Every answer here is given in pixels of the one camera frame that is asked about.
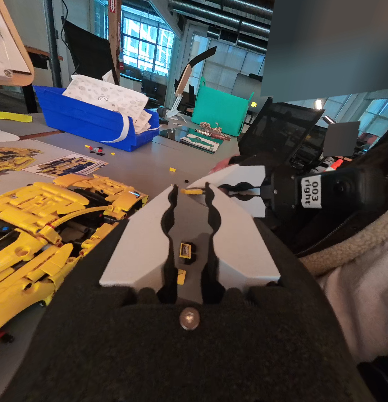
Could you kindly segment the wooden instruction board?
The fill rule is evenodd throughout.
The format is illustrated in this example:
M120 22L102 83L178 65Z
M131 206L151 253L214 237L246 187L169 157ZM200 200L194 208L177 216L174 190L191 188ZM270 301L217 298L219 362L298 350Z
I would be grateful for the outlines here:
M0 85L27 86L35 70L4 1L0 0Z

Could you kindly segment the yellow toy brick car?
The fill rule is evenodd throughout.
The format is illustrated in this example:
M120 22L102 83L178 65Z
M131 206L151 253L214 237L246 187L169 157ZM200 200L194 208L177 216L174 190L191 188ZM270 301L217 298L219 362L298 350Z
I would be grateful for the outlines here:
M68 274L120 221L147 204L134 187L67 174L0 195L0 343L26 308L51 303Z

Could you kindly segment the yellow and black brick assembly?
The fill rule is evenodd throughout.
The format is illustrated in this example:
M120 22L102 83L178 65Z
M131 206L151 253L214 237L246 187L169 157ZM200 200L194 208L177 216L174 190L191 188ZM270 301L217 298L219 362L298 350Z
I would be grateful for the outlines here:
M179 257L183 264L191 265L196 261L196 245L192 242L182 242L180 245Z

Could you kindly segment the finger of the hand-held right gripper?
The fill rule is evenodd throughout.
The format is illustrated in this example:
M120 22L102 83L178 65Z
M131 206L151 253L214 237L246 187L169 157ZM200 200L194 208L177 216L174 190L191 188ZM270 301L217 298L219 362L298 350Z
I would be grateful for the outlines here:
M228 197L254 218L265 217L266 205L256 193L228 193Z
M187 186L187 189L205 189L206 183L217 188L225 186L236 190L259 188L266 177L264 165L230 165L202 177Z

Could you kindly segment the white patterned paper bag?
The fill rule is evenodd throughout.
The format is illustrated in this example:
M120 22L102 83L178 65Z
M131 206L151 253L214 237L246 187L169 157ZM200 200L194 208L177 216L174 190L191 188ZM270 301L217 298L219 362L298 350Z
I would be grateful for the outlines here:
M62 93L93 106L129 117L136 134L152 130L150 119L152 114L145 111L148 97L134 90L114 83L98 80L85 75L73 75L71 83Z

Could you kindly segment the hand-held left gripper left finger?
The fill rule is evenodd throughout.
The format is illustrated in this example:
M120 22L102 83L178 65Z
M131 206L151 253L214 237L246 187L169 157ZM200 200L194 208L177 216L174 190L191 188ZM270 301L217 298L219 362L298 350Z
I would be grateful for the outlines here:
M152 289L161 303L175 303L177 276L173 240L178 186L167 187L128 220L99 284Z

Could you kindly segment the green plastic bin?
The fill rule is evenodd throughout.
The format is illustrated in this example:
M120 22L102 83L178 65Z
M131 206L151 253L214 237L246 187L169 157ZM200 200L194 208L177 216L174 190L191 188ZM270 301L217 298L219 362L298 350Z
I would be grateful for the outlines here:
M202 77L191 121L198 125L203 122L209 123L211 126L218 124L222 133L238 137L241 134L248 105L251 103L253 95L254 92L251 93L249 99L245 99L218 91L208 87L205 78Z

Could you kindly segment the wooden post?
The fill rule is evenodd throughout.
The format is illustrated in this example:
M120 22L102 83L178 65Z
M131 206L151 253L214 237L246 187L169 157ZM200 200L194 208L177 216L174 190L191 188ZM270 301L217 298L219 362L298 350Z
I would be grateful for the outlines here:
M121 5L121 0L108 1L108 40L114 69L113 76L117 85L120 85Z

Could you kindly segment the large window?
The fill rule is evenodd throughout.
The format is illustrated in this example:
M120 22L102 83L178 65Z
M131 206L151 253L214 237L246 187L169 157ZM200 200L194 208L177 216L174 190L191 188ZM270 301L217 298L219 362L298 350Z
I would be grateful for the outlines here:
M121 6L121 56L127 66L167 77L175 34L149 2Z

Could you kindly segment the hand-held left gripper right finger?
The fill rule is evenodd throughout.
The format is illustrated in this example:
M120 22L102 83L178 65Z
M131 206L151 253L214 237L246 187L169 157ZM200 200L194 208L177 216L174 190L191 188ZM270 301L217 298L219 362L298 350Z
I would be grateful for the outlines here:
M281 275L250 213L215 185L206 183L209 238L201 273L203 303L220 303L226 291L278 282Z

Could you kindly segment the white paper strip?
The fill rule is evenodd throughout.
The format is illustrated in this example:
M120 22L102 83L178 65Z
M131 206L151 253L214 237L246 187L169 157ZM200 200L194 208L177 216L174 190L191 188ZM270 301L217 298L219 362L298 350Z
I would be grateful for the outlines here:
M100 141L101 143L106 143L106 144L119 143L126 139L126 137L128 136L128 133L129 133L129 129L130 129L130 120L129 120L129 117L124 117L123 115L122 115L122 118L123 118L123 128L122 128L122 131L121 131L121 134L119 135L119 137L114 140L111 140L111 141L101 140Z

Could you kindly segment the small printed leaflet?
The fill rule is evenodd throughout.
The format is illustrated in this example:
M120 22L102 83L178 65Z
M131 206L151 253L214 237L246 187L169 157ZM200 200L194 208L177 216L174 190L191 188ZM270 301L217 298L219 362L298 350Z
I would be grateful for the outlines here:
M68 174L89 176L106 165L107 162L73 153L22 170L43 177L57 178Z

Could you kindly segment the yellow paper strip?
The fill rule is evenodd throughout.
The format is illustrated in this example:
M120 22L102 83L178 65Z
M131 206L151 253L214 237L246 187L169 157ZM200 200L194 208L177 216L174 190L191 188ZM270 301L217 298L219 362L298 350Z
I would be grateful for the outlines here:
M11 112L0 111L0 120L10 120L10 121L21 122L21 123L31 123L32 116L20 114L20 113L11 113Z

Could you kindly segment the person's right hand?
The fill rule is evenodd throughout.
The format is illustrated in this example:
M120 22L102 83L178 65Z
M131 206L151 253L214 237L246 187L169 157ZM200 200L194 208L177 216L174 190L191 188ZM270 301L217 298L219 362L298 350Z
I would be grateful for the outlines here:
M218 162L210 171L208 174L213 174L216 173L222 169L225 169L229 167L230 165L237 164L243 159L246 159L245 157L241 155L233 155L232 157L225 158Z

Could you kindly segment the grey desk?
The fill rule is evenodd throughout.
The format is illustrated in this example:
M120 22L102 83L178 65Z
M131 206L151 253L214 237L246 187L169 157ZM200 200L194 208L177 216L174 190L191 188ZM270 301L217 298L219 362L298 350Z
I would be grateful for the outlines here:
M108 165L100 168L99 174L141 190L149 195L150 200L171 184L186 188L185 179L190 181L188 184L193 183L206 176L221 160L239 153L237 138L234 137L231 137L230 141L224 141L215 154L209 154L161 136L156 136L152 142L133 152L117 150L110 146L104 146L104 152L102 159L108 162ZM176 172L170 172L170 167L176 168ZM178 286L178 304L202 304L201 271L207 260L211 234L207 214L205 206L187 195L179 194L175 225L170 231L170 236L173 239L176 266L187 269L187 274L184 285ZM62 296L65 294L66 285L81 285L83 279L91 278L91 274L85 272L89 264L93 264L95 268L107 264L123 230L115 229L103 244L76 265L48 307L34 304L6 324L5 330L15 337L15 341L11 344L0 344L0 397L25 358L42 319L48 318L57 305L65 307L67 300L63 300ZM192 242L196 245L197 257L191 265L183 264L179 257L182 242Z

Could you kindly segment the white shirt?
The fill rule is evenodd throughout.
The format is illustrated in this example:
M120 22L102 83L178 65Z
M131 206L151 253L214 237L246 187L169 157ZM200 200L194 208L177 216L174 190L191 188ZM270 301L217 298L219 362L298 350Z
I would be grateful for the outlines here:
M317 279L357 362L388 354L388 240Z

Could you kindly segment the blue plastic bin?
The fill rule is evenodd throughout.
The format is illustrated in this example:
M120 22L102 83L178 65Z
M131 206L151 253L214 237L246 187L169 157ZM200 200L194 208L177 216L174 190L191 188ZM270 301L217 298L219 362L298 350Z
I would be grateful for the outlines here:
M88 103L63 96L64 88L33 86L42 109L46 124L51 128L62 130L90 141L111 141L119 137L123 128L120 114ZM159 135L159 115L152 114L152 130L136 134L130 120L130 129L126 139L119 143L101 143L113 148L133 152L149 143Z

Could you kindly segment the green booklet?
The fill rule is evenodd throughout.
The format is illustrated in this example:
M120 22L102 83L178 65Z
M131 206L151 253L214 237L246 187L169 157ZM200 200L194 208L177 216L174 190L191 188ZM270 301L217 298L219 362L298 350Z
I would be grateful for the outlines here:
M206 153L215 154L223 141L189 133L182 137L179 142Z

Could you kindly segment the curved wood and black lamp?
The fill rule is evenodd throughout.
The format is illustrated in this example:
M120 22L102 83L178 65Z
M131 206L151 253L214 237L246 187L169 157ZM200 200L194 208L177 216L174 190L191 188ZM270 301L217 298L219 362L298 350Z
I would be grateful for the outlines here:
M216 46L212 47L212 48L206 50L205 52L200 53L199 55L197 55L196 57L194 57L193 59L191 59L189 61L186 68L184 69L183 73L181 74L181 78L180 78L177 88L175 90L175 97L176 97L175 102L174 102L171 110L166 113L166 117L168 119L177 119L177 118L175 118L175 116L180 115L179 111L177 109L183 98L183 92L184 92L186 84L188 83L188 80L191 76L193 67L195 67L198 63L204 61L205 59L213 56L216 53L216 49L217 49Z

